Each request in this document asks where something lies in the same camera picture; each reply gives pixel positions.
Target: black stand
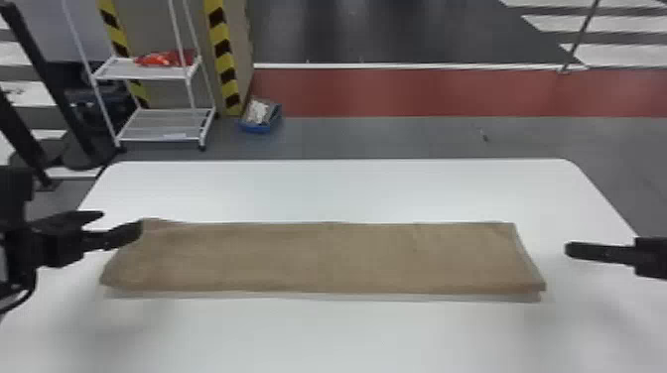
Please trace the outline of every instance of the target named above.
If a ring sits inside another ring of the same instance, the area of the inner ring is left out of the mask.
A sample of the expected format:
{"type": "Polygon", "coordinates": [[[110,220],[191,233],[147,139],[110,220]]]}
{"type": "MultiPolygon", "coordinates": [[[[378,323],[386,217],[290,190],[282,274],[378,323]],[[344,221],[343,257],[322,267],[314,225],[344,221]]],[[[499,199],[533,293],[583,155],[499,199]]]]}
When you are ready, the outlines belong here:
{"type": "Polygon", "coordinates": [[[16,150],[11,159],[12,166],[27,166],[33,170],[43,188],[54,187],[45,169],[62,163],[61,154],[65,150],[62,142],[49,142],[42,147],[16,112],[4,93],[0,93],[0,132],[16,150]]]}
{"type": "Polygon", "coordinates": [[[70,141],[69,145],[65,146],[66,153],[63,155],[65,166],[72,170],[90,170],[107,165],[116,154],[110,139],[108,141],[102,139],[93,143],[89,134],[86,133],[83,124],[76,118],[69,106],[63,84],[42,56],[16,4],[0,0],[0,15],[5,19],[28,55],[69,127],[72,136],[67,137],[66,140],[74,141],[70,141]]]}

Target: yellow and black striped pillar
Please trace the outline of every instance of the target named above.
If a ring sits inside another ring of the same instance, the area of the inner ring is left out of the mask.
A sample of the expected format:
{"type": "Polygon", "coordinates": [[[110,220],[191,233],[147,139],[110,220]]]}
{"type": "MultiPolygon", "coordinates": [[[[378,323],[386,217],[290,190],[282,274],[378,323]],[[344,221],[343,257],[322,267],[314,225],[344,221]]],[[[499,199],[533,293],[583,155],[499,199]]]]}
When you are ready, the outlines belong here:
{"type": "Polygon", "coordinates": [[[230,116],[240,116],[242,99],[236,79],[229,25],[224,13],[224,0],[203,0],[203,9],[215,58],[215,73],[218,84],[220,84],[222,98],[224,98],[224,113],[230,116]]]}
{"type": "MultiPolygon", "coordinates": [[[[120,24],[116,7],[113,4],[114,0],[97,0],[97,7],[102,15],[106,32],[109,34],[113,49],[119,57],[129,58],[131,56],[130,46],[127,43],[127,37],[120,24]]],[[[148,93],[146,87],[139,80],[130,80],[130,93],[137,98],[141,107],[147,108],[148,93]]]]}

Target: white table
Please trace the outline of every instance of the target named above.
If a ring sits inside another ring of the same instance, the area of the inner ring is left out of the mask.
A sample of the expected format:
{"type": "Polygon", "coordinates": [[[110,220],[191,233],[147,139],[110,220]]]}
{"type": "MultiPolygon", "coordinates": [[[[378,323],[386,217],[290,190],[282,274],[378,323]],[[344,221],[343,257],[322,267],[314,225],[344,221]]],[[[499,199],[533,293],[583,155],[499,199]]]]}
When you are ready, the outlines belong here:
{"type": "Polygon", "coordinates": [[[1,372],[664,372],[667,283],[574,261],[632,230],[560,160],[125,163],[81,209],[185,221],[517,223],[541,303],[117,299],[111,253],[44,270],[0,324],[1,372]]]}

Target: red floor stripe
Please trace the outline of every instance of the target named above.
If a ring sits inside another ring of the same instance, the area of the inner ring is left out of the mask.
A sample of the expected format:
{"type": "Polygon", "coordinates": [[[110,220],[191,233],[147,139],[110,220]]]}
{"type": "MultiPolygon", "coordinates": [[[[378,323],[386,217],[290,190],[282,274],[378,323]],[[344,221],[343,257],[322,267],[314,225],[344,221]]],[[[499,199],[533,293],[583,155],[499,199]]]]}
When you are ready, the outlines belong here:
{"type": "Polygon", "coordinates": [[[666,117],[667,70],[257,69],[288,116],[666,117]]]}

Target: white floor marking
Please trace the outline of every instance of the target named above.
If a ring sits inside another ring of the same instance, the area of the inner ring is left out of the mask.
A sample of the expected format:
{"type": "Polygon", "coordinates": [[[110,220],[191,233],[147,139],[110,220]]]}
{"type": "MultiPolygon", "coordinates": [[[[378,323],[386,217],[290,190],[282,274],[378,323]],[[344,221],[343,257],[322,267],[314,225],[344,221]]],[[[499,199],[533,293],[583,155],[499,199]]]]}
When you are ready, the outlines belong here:
{"type": "Polygon", "coordinates": [[[56,106],[47,87],[40,81],[0,81],[0,87],[15,107],[56,106]]]}
{"type": "Polygon", "coordinates": [[[582,44],[576,57],[589,66],[660,67],[667,65],[667,46],[582,44]]]}
{"type": "MultiPolygon", "coordinates": [[[[540,31],[576,33],[584,16],[530,16],[523,18],[540,31]]],[[[589,32],[667,33],[667,17],[594,17],[589,32]]]]}
{"type": "Polygon", "coordinates": [[[0,65],[32,65],[21,45],[16,42],[0,42],[0,65]]]}
{"type": "MultiPolygon", "coordinates": [[[[479,69],[479,70],[557,70],[561,63],[256,63],[255,68],[275,69],[479,69]]],[[[572,70],[586,67],[572,64],[572,70]]]]}
{"type": "MultiPolygon", "coordinates": [[[[508,6],[533,7],[590,7],[593,0],[501,0],[508,6]]],[[[607,8],[619,7],[667,7],[657,0],[602,0],[600,6],[607,8]]]]}

